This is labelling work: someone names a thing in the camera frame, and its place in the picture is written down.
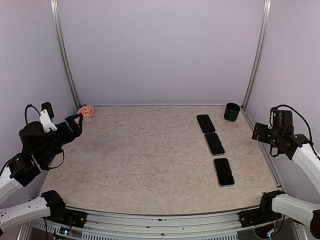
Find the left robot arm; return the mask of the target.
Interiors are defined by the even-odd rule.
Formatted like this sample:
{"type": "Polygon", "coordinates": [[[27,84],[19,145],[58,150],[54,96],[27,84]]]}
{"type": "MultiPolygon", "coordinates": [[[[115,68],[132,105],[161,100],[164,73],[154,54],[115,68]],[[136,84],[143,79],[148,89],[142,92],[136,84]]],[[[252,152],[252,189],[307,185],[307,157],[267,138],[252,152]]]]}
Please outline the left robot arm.
{"type": "MultiPolygon", "coordinates": [[[[29,185],[38,175],[53,170],[52,161],[63,154],[63,146],[73,142],[83,132],[81,113],[53,124],[45,111],[39,121],[28,123],[19,131],[22,151],[12,157],[0,172],[0,201],[4,203],[18,190],[29,185]]],[[[63,223],[70,211],[62,197],[49,190],[28,202],[6,207],[0,211],[0,232],[34,219],[51,217],[63,223]]]]}

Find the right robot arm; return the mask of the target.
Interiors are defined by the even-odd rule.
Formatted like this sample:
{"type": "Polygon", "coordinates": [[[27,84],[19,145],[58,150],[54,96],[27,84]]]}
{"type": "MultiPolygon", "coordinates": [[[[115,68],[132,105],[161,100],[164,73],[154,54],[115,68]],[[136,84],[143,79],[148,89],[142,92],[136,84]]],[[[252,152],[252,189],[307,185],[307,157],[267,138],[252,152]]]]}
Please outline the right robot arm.
{"type": "Polygon", "coordinates": [[[319,239],[320,153],[310,125],[306,125],[307,134],[295,132],[293,115],[302,117],[294,108],[281,104],[270,109],[267,124],[254,125],[252,139],[269,145],[270,156],[289,165],[280,175],[284,188],[263,193],[255,216],[260,222],[273,215],[289,217],[319,239]]]}

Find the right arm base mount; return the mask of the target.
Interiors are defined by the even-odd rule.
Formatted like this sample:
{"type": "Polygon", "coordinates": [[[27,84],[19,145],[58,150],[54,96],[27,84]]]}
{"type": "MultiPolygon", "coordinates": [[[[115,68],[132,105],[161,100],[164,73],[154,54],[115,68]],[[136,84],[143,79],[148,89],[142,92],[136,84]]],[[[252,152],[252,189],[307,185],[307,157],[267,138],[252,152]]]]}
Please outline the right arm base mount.
{"type": "Polygon", "coordinates": [[[242,228],[277,221],[283,217],[280,213],[263,212],[260,208],[245,208],[238,213],[238,216],[242,228]]]}

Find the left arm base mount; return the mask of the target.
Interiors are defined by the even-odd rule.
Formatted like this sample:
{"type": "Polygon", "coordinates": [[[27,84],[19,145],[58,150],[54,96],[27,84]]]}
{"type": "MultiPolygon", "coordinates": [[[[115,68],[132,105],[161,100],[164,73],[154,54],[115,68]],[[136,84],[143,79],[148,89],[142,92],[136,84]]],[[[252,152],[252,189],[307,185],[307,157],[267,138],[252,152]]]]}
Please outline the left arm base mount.
{"type": "Polygon", "coordinates": [[[84,228],[87,220],[87,213],[84,211],[66,208],[60,216],[47,216],[46,220],[69,227],[84,228]]]}

